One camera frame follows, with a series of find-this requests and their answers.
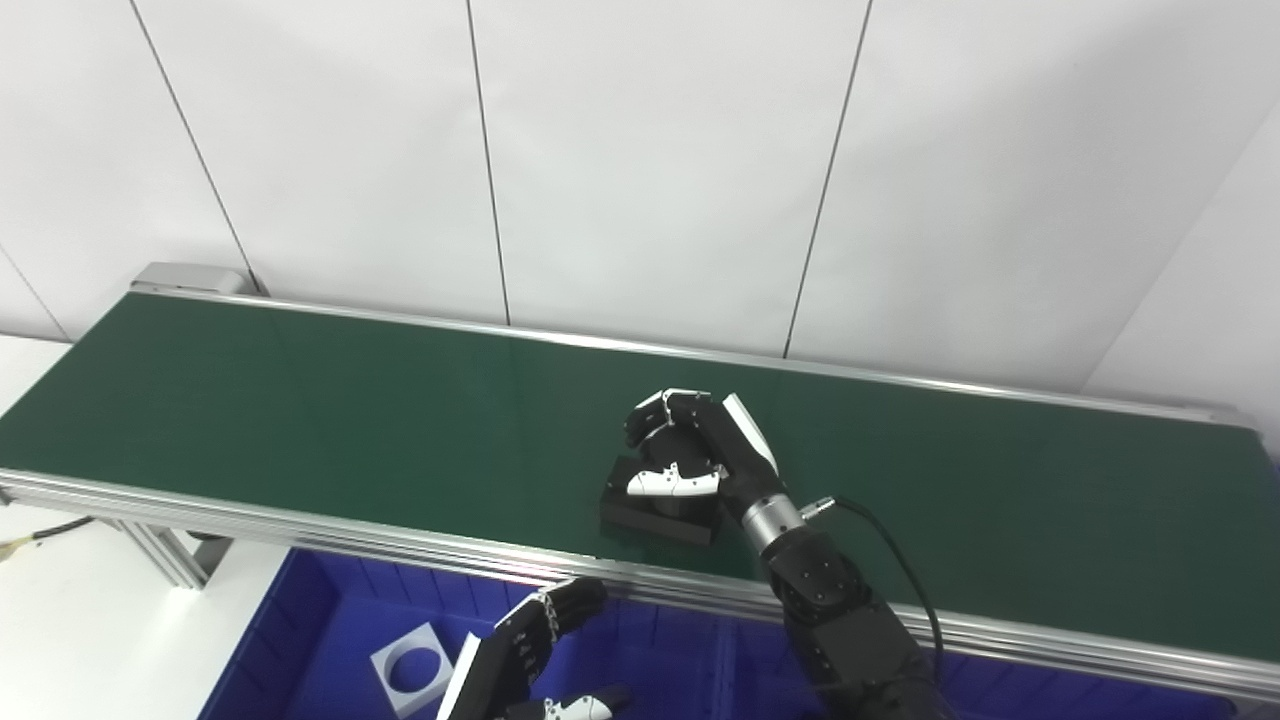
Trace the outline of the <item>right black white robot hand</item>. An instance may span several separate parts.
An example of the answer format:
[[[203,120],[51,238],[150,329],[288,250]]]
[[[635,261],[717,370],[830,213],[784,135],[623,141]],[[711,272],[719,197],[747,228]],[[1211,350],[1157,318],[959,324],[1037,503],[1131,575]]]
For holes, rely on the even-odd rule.
[[[628,496],[714,496],[739,520],[786,493],[772,450],[737,395],[657,391],[626,416],[623,442],[640,454],[640,469],[625,482]]]

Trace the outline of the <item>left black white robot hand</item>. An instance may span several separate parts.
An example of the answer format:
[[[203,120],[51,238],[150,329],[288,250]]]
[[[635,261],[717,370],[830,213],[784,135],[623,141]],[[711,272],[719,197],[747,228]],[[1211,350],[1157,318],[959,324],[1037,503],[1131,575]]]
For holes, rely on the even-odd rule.
[[[467,635],[438,719],[616,719],[634,702],[625,684],[562,700],[532,696],[557,643],[605,609],[602,580],[545,585],[516,603],[485,637]]]

